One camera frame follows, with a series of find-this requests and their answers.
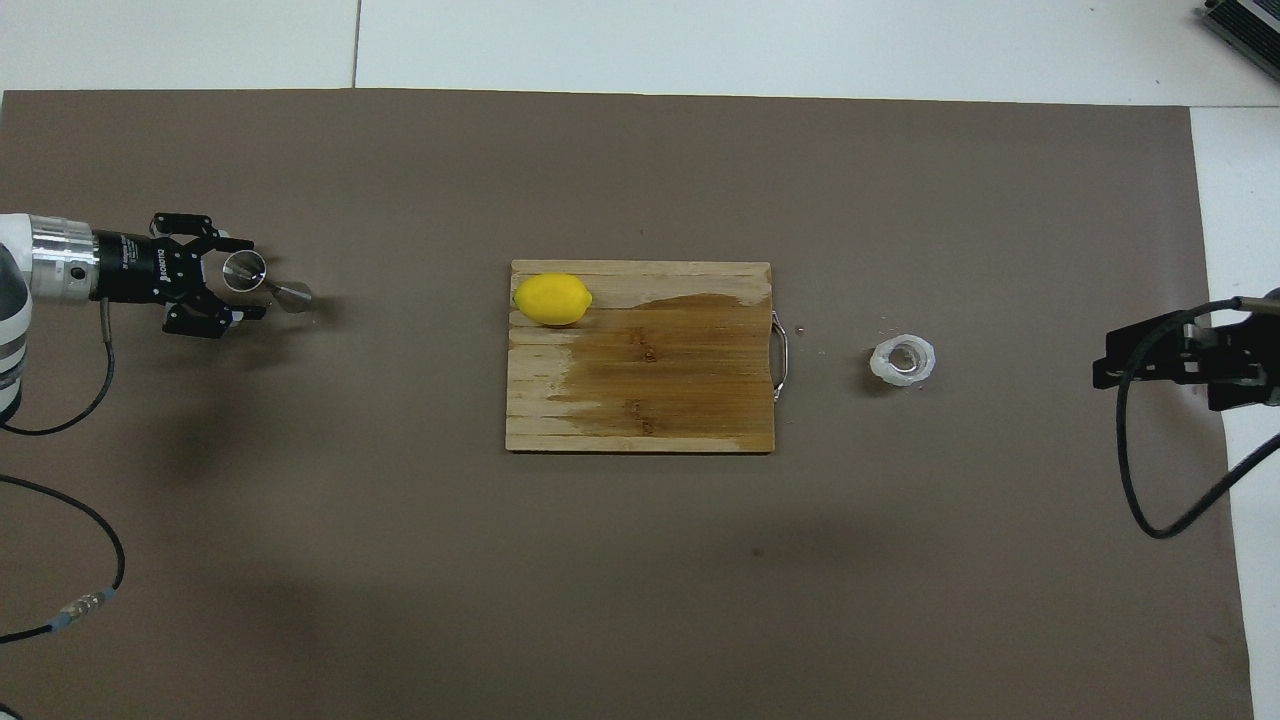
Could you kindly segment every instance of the brown paper mat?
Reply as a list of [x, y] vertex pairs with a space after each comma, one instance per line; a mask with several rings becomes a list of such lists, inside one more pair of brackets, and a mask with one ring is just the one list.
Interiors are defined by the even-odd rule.
[[[5, 211], [260, 242], [310, 316], [221, 342], [115, 311], [116, 386], [5, 473], [99, 507], [120, 597], [0, 652], [29, 717], [1247, 717], [1229, 512], [1148, 541], [1106, 331], [1204, 299], [1185, 109], [495, 92], [9, 92]], [[513, 258], [768, 260], [774, 455], [503, 450]], [[900, 332], [914, 391], [868, 379]], [[18, 421], [92, 397], [37, 309]], [[1138, 388], [1167, 518], [1224, 466]], [[110, 577], [0, 489], [0, 618]]]

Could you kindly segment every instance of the yellow lemon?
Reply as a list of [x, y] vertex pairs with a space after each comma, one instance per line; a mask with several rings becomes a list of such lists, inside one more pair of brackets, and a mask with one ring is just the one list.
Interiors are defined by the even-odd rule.
[[577, 275], [543, 273], [520, 283], [516, 307], [544, 325], [568, 325], [582, 319], [591, 306], [591, 293]]

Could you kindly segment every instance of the white table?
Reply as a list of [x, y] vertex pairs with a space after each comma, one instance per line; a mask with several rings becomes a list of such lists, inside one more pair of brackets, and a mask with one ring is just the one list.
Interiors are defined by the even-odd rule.
[[[0, 90], [454, 87], [1188, 105], [1210, 295], [1261, 295], [1280, 286], [1280, 83], [1201, 27], [1194, 8], [0, 0]], [[0, 211], [20, 210], [0, 199]], [[1235, 410], [1224, 423], [1234, 462], [1280, 430], [1280, 413]], [[1231, 505], [1254, 708], [1260, 720], [1280, 720], [1280, 460], [1233, 491]]]

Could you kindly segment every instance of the cable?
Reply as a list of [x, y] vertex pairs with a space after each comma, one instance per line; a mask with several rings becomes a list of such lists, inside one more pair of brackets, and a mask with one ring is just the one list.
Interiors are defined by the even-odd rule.
[[1133, 354], [1129, 355], [1129, 361], [1125, 364], [1124, 373], [1120, 375], [1120, 386], [1116, 392], [1116, 455], [1120, 461], [1120, 483], [1124, 486], [1125, 500], [1129, 502], [1129, 511], [1133, 512], [1133, 519], [1138, 521], [1138, 527], [1142, 528], [1142, 532], [1156, 539], [1171, 538], [1189, 528], [1190, 524], [1203, 515], [1204, 511], [1217, 502], [1219, 498], [1226, 495], [1226, 491], [1231, 489], [1231, 486], [1238, 483], [1240, 478], [1249, 473], [1249, 470], [1256, 468], [1272, 452], [1280, 448], [1280, 434], [1276, 434], [1267, 442], [1258, 446], [1258, 448], [1251, 452], [1248, 457], [1240, 460], [1235, 468], [1231, 468], [1225, 475], [1222, 475], [1222, 479], [1211, 487], [1208, 492], [1206, 492], [1198, 501], [1196, 501], [1194, 505], [1190, 506], [1187, 512], [1183, 514], [1181, 518], [1175, 520], [1167, 528], [1156, 528], [1147, 520], [1147, 516], [1142, 511], [1142, 506], [1138, 503], [1138, 495], [1133, 489], [1133, 475], [1129, 471], [1128, 410], [1129, 386], [1133, 384], [1134, 375], [1142, 368], [1142, 364], [1146, 361], [1151, 348], [1155, 347], [1162, 337], [1174, 329], [1190, 323], [1201, 315], [1207, 315], [1208, 313], [1216, 313], [1219, 310], [1239, 310], [1242, 300], [1243, 299], [1240, 297], [1217, 300], [1197, 305], [1190, 310], [1183, 310], [1175, 315], [1170, 315], [1164, 323], [1147, 333], [1147, 337], [1142, 338], [1142, 342], [1134, 347]]
[[[70, 505], [72, 507], [74, 507], [74, 509], [79, 510], [81, 512], [88, 515], [90, 519], [92, 519], [95, 523], [97, 523], [97, 527], [102, 528], [102, 532], [106, 533], [108, 539], [111, 541], [111, 548], [115, 551], [115, 578], [111, 579], [110, 592], [109, 593], [91, 593], [90, 596], [84, 596], [83, 598], [76, 601], [77, 603], [82, 602], [82, 601], [87, 601], [90, 605], [92, 605], [92, 607], [82, 607], [78, 614], [73, 614], [73, 612], [69, 612], [68, 609], [63, 609], [63, 611], [59, 612], [59, 615], [58, 615], [58, 618], [55, 618], [55, 620], [45, 623], [44, 625], [41, 625], [38, 628], [31, 628], [29, 630], [22, 630], [19, 633], [9, 633], [6, 635], [0, 635], [0, 644], [4, 644], [4, 643], [17, 642], [17, 641], [20, 641], [20, 639], [32, 638], [32, 637], [36, 637], [36, 635], [41, 635], [41, 634], [45, 634], [45, 633], [51, 633], [54, 630], [61, 629], [61, 626], [65, 626], [70, 621], [76, 620], [77, 618], [79, 618], [84, 612], [91, 611], [93, 607], [96, 607], [97, 605], [100, 605], [101, 602], [104, 602], [105, 600], [108, 600], [110, 597], [110, 594], [114, 594], [114, 591], [120, 589], [120, 583], [124, 582], [124, 546], [120, 544], [120, 536], [115, 534], [115, 529], [111, 528], [111, 524], [106, 521], [106, 518], [102, 518], [97, 512], [97, 510], [93, 510], [92, 507], [90, 507], [88, 505], [84, 505], [83, 502], [76, 500], [74, 497], [72, 497], [69, 495], [65, 495], [65, 493], [61, 493], [61, 492], [58, 492], [54, 488], [49, 488], [49, 487], [45, 487], [45, 486], [41, 486], [41, 484], [36, 484], [36, 483], [33, 483], [31, 480], [24, 480], [22, 478], [14, 478], [12, 475], [5, 475], [3, 473], [0, 473], [0, 483], [8, 483], [8, 484], [12, 484], [12, 486], [18, 486], [20, 488], [27, 488], [29, 491], [38, 492], [41, 495], [47, 495], [49, 497], [52, 497], [54, 500], [59, 500], [61, 502], [65, 502], [67, 505]], [[91, 598], [92, 596], [99, 596], [99, 598], [97, 600], [92, 600]], [[67, 615], [65, 620], [61, 620], [63, 615]]]
[[102, 398], [106, 397], [106, 391], [111, 389], [111, 380], [115, 378], [115, 348], [111, 346], [111, 313], [110, 310], [108, 310], [108, 300], [106, 297], [102, 297], [99, 300], [99, 302], [101, 307], [100, 316], [102, 322], [102, 345], [106, 346], [106, 379], [102, 380], [102, 389], [97, 391], [97, 397], [93, 398], [93, 402], [90, 402], [88, 407], [82, 410], [79, 415], [76, 415], [74, 418], [67, 420], [60, 425], [54, 425], [52, 428], [28, 430], [24, 428], [15, 428], [5, 423], [0, 424], [0, 429], [5, 429], [9, 430], [10, 433], [15, 433], [19, 436], [28, 436], [28, 437], [51, 436], [54, 433], [60, 433], [67, 428], [70, 428], [72, 425], [79, 423], [84, 418], [88, 418], [90, 414], [93, 410], [96, 410], [97, 406], [102, 402]]

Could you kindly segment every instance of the cutting board handle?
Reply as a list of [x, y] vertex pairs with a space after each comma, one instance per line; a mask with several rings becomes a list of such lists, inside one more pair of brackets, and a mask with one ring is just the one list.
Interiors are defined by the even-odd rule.
[[778, 319], [778, 311], [773, 310], [773, 327], [771, 332], [782, 340], [782, 377], [773, 384], [773, 402], [777, 402], [782, 397], [782, 386], [787, 384], [787, 369], [791, 364], [791, 347], [787, 342], [787, 329], [782, 327], [782, 320]]

